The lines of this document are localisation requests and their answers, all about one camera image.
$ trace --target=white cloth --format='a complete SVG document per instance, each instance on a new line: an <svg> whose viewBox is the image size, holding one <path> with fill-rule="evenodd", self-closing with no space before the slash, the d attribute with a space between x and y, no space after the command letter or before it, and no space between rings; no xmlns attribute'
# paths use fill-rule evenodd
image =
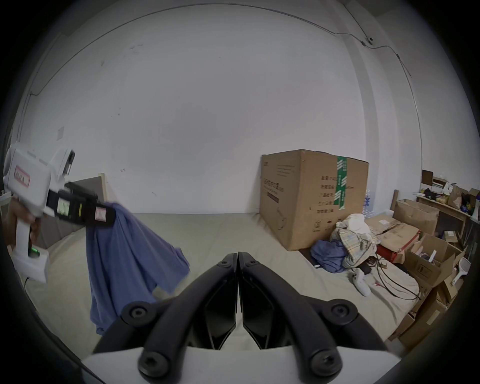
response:
<svg viewBox="0 0 480 384"><path fill-rule="evenodd" d="M352 213L343 220L343 225L354 233L370 234L370 227L365 223L365 216L361 213Z"/></svg>

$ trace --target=pile of clothes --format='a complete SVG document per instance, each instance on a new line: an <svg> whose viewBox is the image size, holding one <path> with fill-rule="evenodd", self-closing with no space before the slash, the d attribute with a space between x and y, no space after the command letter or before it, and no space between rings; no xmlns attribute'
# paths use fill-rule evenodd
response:
<svg viewBox="0 0 480 384"><path fill-rule="evenodd" d="M330 241L318 240L310 255L326 271L339 273L355 268L377 251L380 240L370 231L362 214L351 214L339 221L330 235Z"/></svg>

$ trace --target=plaid shirt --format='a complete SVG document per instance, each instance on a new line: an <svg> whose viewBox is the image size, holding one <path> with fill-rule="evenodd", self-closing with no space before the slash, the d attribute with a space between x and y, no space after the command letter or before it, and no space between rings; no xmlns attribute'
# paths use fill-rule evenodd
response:
<svg viewBox="0 0 480 384"><path fill-rule="evenodd" d="M345 268L359 266L369 256L375 255L377 244L380 244L380 240L373 233L365 235L349 231L341 221L337 222L330 240L340 240L347 249L348 255L342 262Z"/></svg>

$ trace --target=electrical wire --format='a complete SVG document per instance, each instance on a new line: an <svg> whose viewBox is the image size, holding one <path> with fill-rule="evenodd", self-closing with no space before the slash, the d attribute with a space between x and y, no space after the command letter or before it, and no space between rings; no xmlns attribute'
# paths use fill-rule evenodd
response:
<svg viewBox="0 0 480 384"><path fill-rule="evenodd" d="M418 294L416 294L415 292L411 291L410 289L404 287L403 285L401 284L398 284L396 281L394 281L389 275L386 274L386 272L383 270L383 268L381 268L379 265L380 265L380 257L376 254L375 255L377 257L377 274L378 274L378 277L380 279L380 281L382 282L382 284L384 285L384 288L392 295L392 296L395 296L396 298L398 299L402 299L402 300L416 300L416 299L420 299L420 296ZM414 295L415 297L413 299L406 299L404 297L400 297L400 296L397 296L395 293L393 293L388 287L387 285L385 284L384 280L382 279L382 276L380 275L380 269L382 270L382 272L384 273L385 277L387 277L388 279L390 279L393 283L397 284L399 287L403 288L404 290L410 292L412 295Z"/></svg>
<svg viewBox="0 0 480 384"><path fill-rule="evenodd" d="M361 29L361 31L363 32L365 37L368 37L367 34L365 33L365 31L363 30L363 28L361 27L360 23L357 21L357 19L355 17L353 17L352 13L348 10L347 6L345 4L343 4L343 7L347 10L348 13L350 13L350 16L352 17L353 20L355 20L355 22L357 23L357 25L359 26L359 28Z"/></svg>
<svg viewBox="0 0 480 384"><path fill-rule="evenodd" d="M151 16L151 15L154 15L154 14L157 14L157 13L161 13L161 12L166 12L166 11L172 11L172 10L175 10L175 9L180 9L180 8L189 8L189 7L198 7L198 6L203 6L203 5L234 5L234 6L239 6L239 7L247 7L247 8L256 8L256 9L261 9L261 10L264 10L264 11L270 11L270 12L275 12L275 13L278 13L278 14L281 14L281 15L284 15L284 16L288 16L288 17L292 17L294 19L297 19L297 20L300 20L300 21L303 21L307 24L310 24L310 25L313 25L314 27L316 28L319 28L327 33L330 33L331 35L335 35L335 36L342 36L342 35L345 35L345 36L351 36L353 37L354 39L356 39L357 41L359 41L364 47L368 48L368 49L371 49L371 50L374 50L374 49L380 49L380 48L389 48L391 49L391 51L395 54L395 56L397 57L398 61L400 62L400 65L402 66L402 69L403 69L403 72L407 78L407 82L408 82L408 86L410 87L410 92L412 94L412 98L413 98L413 103L415 105L415 111L417 113L417 121L418 121L418 125L419 125L419 131L420 131L420 161L421 161L421 169L423 169L423 159L422 159L422 139L421 139L421 127L420 127L420 116L419 116L419 112L418 112L418 107L417 107L417 101L415 100L415 96L413 94L413 89L412 89L412 86L410 84L410 80L408 79L408 76L407 76L407 73L408 75L410 75L411 77L411 74L408 70L408 68L406 67L406 65L403 63L402 59L400 58L399 54L395 52L395 50L389 46L389 45L382 45L382 46L379 46L379 47L369 47L363 40L359 39L358 37L356 37L355 35L351 34L351 33L347 33L347 32L334 32L334 31L331 31L330 29L328 28L325 28L319 24L316 24L314 22L311 22L309 20L306 20L302 17L299 17L299 16L295 16L291 13L287 13L287 12L283 12L283 11L279 11L279 10L275 10L275 9L272 9L272 8L267 8L267 7L261 7L261 6L258 6L258 5L249 5L249 4L239 4L239 3L233 3L233 2L229 2L229 3L220 3L220 2L205 2L205 3L200 3L200 4L184 4L184 5L178 5L178 6L174 6L174 7L169 7L169 8L165 8L165 9L162 9L162 10L159 10L159 11L153 11L153 12L149 12L149 13L146 13L145 15L142 15L142 16L138 16L138 17L135 17L129 21L126 21L120 25L117 25L116 27L106 31L105 33L101 34L99 37L95 38L94 40L92 40L90 43L88 43L87 45L85 45L83 48L81 48L79 51L77 51L73 56L71 56L66 62L64 62L62 64L62 66L60 66L60 68L58 68L55 73L48 79L48 81L43 85L43 87L40 89L40 91L38 93L33 93L32 91L29 92L29 96L38 96L40 95L43 90L45 89L45 87L50 83L50 81L75 57L77 56L80 52L82 52L84 49L86 49L87 47L89 47L90 45L92 45L93 43L95 43L96 41L98 41L99 39L101 39L102 37L108 35L109 33L129 24L129 23L133 23L134 21L137 21L137 20L140 20L144 17L147 17L147 16ZM360 24L358 23L358 21L355 19L355 17L353 17L353 15L350 13L350 15L352 16L352 18L355 20L355 22L360 26ZM28 102L30 101L30 97L28 97L26 100L25 100L25 103L24 103L24 110L26 110L26 107L28 106ZM20 128L19 128L19 134L21 135L21 131L22 131L22 127L23 127L23 119L21 119L21 125L20 125Z"/></svg>
<svg viewBox="0 0 480 384"><path fill-rule="evenodd" d="M175 9L180 9L180 8L188 8L188 7L198 7L198 6L203 6L203 5L235 5L235 6L240 6L240 7L247 7L247 8L256 8L256 9L261 9L261 10L264 10L264 11L270 11L270 12L275 12L275 13L279 13L281 15L284 15L284 16L288 16L288 17L292 17L294 19L297 19L297 20L300 20L300 21L303 21L307 24L310 24L310 25L313 25L314 27L317 27L327 33L330 33L332 35L348 35L348 36L351 36L353 37L354 39L358 40L364 47L367 47L369 49L378 49L378 48L390 48L394 53L395 55L397 56L397 58L400 60L400 62L402 63L399 55L395 52L395 50L391 47L391 46L388 46L388 45L384 45L384 46L380 46L380 47L369 47L365 44L364 41L362 41L361 39L359 39L358 37L356 37L355 35L351 34L351 33L346 33L346 32L334 32L334 31L331 31L330 29L328 28L325 28L319 24L316 24L314 22L311 22L307 19L304 19L302 17L299 17L299 16L295 16L291 13L287 13L287 12L283 12L283 11L279 11L279 10L275 10L275 9L272 9L272 8L267 8L267 7L261 7L261 6L258 6L258 5L249 5L249 4L238 4L238 3L220 3L220 2L206 2L206 3L200 3L200 4L185 4L185 5L178 5L178 6L175 6L175 7L170 7L170 8L165 8L165 9L162 9L162 10L159 10L159 11L153 11L153 12L149 12L149 13L146 13L145 15L142 15L142 16L138 16L138 17L135 17L129 21L126 21L120 25L117 25L116 27L106 31L105 33L101 34L99 37L95 38L94 40L92 40L90 43L88 43L87 45L85 45L83 48L81 48L79 51L77 51L73 56L71 56L66 62L64 62L62 64L62 66L60 68L57 69L57 71L55 71L55 73L48 79L48 81L43 85L43 87L40 89L40 91L38 93L33 93L33 92L30 92L30 94L32 96L38 96L42 93L42 91L45 89L45 87L50 83L50 81L57 75L57 73L59 73L63 67L65 67L65 65L67 65L75 56L77 56L80 52L82 52L84 49L86 49L87 47L89 47L90 45L92 45L93 43L95 43L96 41L98 41L99 39L101 39L102 37L108 35L110 32L113 32L129 23L133 23L134 21L137 21L137 20L140 20L144 17L147 17L147 16L151 16L153 14L157 14L157 13L161 13L161 12L166 12L166 11L172 11L172 10L175 10Z"/></svg>

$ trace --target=white wall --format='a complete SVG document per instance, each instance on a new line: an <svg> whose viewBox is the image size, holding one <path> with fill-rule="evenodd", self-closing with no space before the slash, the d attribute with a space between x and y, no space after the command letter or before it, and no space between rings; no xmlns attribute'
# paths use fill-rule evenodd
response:
<svg viewBox="0 0 480 384"><path fill-rule="evenodd" d="M112 28L193 2L114 4L58 38L31 90ZM335 0L252 4L362 36ZM363 13L378 42L391 43L379 20L347 6ZM256 211L261 154L297 148L369 161L374 209L382 211L393 189L402 197L418 190L420 135L409 92L389 50L271 11L194 6L142 17L78 53L30 97L20 137L47 159L60 144L72 146L72 179L104 172L134 212Z"/></svg>
<svg viewBox="0 0 480 384"><path fill-rule="evenodd" d="M411 73L423 168L469 189L480 185L480 137L467 95L434 32L403 4L377 18Z"/></svg>

